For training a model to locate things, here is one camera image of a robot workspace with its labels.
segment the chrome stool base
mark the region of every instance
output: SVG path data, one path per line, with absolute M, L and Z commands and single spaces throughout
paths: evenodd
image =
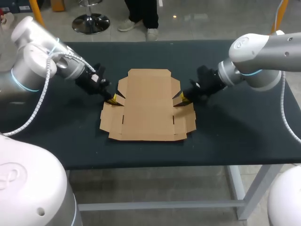
M 109 26 L 108 17 L 98 13 L 81 15 L 72 22 L 72 28 L 81 34 L 97 34 L 107 30 Z

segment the cable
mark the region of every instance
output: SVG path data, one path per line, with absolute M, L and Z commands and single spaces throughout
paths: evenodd
M 282 71 L 281 76 L 282 76 L 282 89 L 281 89 L 281 96 L 280 96 L 281 117 L 288 132 L 293 136 L 293 138 L 295 138 L 296 141 L 298 141 L 301 144 L 301 139 L 297 137 L 297 135 L 292 131 L 285 117 L 285 113 L 284 113 L 285 72 Z
M 19 132 L 21 132 L 22 130 L 24 130 L 26 127 L 28 127 L 30 125 L 30 123 L 32 122 L 32 120 L 36 117 L 42 103 L 43 103 L 43 100 L 45 98 L 45 95 L 46 95 L 46 92 L 47 92 L 47 89 L 48 89 L 48 85 L 49 85 L 49 80 L 50 80 L 50 62 L 51 62 L 51 59 L 53 57 L 56 57 L 56 56 L 65 56 L 65 57 L 70 57 L 70 58 L 73 58 L 73 59 L 77 59 L 79 60 L 80 62 L 84 63 L 93 73 L 95 73 L 95 69 L 90 65 L 88 64 L 83 58 L 81 57 L 78 57 L 78 56 L 75 56 L 71 53 L 63 53 L 63 52 L 60 52 L 60 53 L 53 53 L 51 54 L 48 58 L 47 58 L 47 61 L 46 61 L 46 79 L 45 79 L 45 83 L 44 83 L 44 88 L 43 88 L 43 91 L 41 93 L 41 96 L 39 98 L 39 101 L 34 109 L 34 111 L 32 112 L 31 116 L 29 117 L 29 119 L 26 121 L 26 123 L 24 123 L 23 126 L 17 128 L 16 130 L 14 131 L 11 131 L 11 132 L 8 132 L 8 133 L 3 133 L 3 135 L 7 136 L 7 137 L 10 137 L 12 135 L 15 135 Z
M 278 8 L 277 8 L 277 11 L 276 11 L 275 22 L 274 22 L 274 28 L 275 28 L 275 32 L 277 31 L 277 30 L 276 30 L 276 28 L 277 28 L 277 17 L 278 17 L 278 11 L 279 11 L 279 9 L 280 9 L 280 7 L 281 7 L 281 5 L 282 5 L 283 1 L 284 1 L 284 0 L 281 0 L 281 2 L 280 2 L 280 4 L 279 4 L 279 6 L 278 6 Z

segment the black pants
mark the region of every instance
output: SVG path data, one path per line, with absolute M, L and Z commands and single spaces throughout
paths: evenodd
M 125 0 L 130 11 L 129 19 L 135 23 L 143 20 L 146 28 L 158 28 L 157 0 Z

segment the orange pole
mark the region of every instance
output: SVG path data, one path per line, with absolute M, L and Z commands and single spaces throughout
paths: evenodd
M 271 33 L 274 33 L 275 31 L 279 30 L 279 27 L 280 27 L 282 18 L 284 16 L 287 4 L 288 4 L 288 0 L 283 0 L 282 4 L 280 5 L 280 7 L 278 9 L 277 19 L 276 19 L 276 26 L 275 26 L 275 22 L 274 22 L 273 26 L 272 26 Z
M 36 21 L 39 22 L 40 25 L 42 25 L 43 27 L 45 27 L 41 12 L 40 12 L 40 8 L 38 6 L 37 0 L 29 0 L 30 2 L 30 6 L 32 7 L 32 11 L 34 14 L 34 18 L 36 19 Z

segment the person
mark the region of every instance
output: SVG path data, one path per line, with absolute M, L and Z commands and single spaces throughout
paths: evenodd
M 130 15 L 118 26 L 120 32 L 128 32 L 143 21 L 147 28 L 146 40 L 158 40 L 157 0 L 125 0 Z

